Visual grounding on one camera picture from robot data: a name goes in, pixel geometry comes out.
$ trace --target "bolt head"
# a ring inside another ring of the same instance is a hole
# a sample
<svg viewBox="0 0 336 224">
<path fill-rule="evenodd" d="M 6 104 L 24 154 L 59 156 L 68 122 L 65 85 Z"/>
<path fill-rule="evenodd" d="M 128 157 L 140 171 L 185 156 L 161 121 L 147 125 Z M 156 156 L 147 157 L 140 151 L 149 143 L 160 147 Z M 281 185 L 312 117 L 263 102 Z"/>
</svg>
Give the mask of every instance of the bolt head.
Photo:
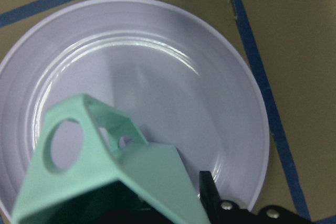
<svg viewBox="0 0 336 224">
<path fill-rule="evenodd" d="M 266 215 L 272 219 L 278 219 L 280 217 L 279 212 L 271 208 L 266 211 Z"/>
<path fill-rule="evenodd" d="M 221 203 L 221 208 L 224 209 L 224 210 L 231 210 L 231 209 L 233 209 L 233 205 L 232 205 L 231 202 L 224 200 Z"/>
</svg>

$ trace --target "beige table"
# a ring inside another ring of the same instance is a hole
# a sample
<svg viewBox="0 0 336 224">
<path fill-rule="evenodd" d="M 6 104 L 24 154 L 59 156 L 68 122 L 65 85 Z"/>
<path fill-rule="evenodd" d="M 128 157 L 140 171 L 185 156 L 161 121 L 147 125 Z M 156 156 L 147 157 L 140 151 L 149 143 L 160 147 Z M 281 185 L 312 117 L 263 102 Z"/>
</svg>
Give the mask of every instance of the beige table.
<svg viewBox="0 0 336 224">
<path fill-rule="evenodd" d="M 36 0 L 2 0 L 5 13 Z M 0 28 L 0 59 L 44 17 L 69 3 Z M 247 61 L 228 0 L 161 0 L 222 33 Z M 336 215 L 336 6 L 334 0 L 243 0 L 313 221 Z M 273 140 L 256 209 L 296 211 Z"/>
</svg>

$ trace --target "circular hole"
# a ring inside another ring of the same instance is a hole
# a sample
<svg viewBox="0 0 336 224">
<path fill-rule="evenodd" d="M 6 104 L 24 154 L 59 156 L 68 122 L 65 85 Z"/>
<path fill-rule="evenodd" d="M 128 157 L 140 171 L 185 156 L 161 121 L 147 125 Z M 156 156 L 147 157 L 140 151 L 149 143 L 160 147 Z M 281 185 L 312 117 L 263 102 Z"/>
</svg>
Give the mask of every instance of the circular hole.
<svg viewBox="0 0 336 224">
<path fill-rule="evenodd" d="M 61 170 L 69 169 L 77 160 L 83 145 L 83 130 L 79 123 L 62 122 L 51 142 L 51 159 Z"/>
<path fill-rule="evenodd" d="M 133 139 L 130 136 L 122 136 L 119 139 L 119 147 L 120 148 L 125 148 L 126 146 L 130 145 L 133 143 Z"/>
</svg>

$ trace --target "plate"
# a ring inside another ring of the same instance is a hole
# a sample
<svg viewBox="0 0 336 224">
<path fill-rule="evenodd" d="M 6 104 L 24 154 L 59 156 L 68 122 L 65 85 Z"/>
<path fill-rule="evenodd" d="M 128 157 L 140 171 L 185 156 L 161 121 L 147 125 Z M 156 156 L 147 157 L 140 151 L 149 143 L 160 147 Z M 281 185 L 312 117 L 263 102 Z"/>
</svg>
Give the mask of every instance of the plate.
<svg viewBox="0 0 336 224">
<path fill-rule="evenodd" d="M 90 0 L 62 9 L 9 51 L 0 88 L 0 206 L 9 218 L 44 112 L 80 93 L 128 112 L 149 141 L 175 145 L 196 190 L 198 171 L 210 170 L 220 195 L 248 209 L 260 193 L 269 130 L 256 81 L 220 33 L 175 6 Z M 67 134 L 65 165 L 80 144 Z"/>
</svg>

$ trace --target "mint green plastic part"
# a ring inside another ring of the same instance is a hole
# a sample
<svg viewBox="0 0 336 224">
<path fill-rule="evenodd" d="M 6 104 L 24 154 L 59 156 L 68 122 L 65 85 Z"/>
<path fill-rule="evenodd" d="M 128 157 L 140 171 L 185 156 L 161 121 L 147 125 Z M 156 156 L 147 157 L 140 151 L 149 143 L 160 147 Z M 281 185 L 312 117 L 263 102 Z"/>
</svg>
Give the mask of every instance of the mint green plastic part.
<svg viewBox="0 0 336 224">
<path fill-rule="evenodd" d="M 62 170 L 51 158 L 51 143 L 65 120 L 79 123 L 84 139 L 76 162 Z M 109 144 L 99 128 L 107 130 Z M 120 147 L 122 136 L 133 143 Z M 121 185 L 173 223 L 209 223 L 174 146 L 148 143 L 127 114 L 88 95 L 72 97 L 45 114 L 12 224 L 90 223 L 124 204 Z"/>
</svg>

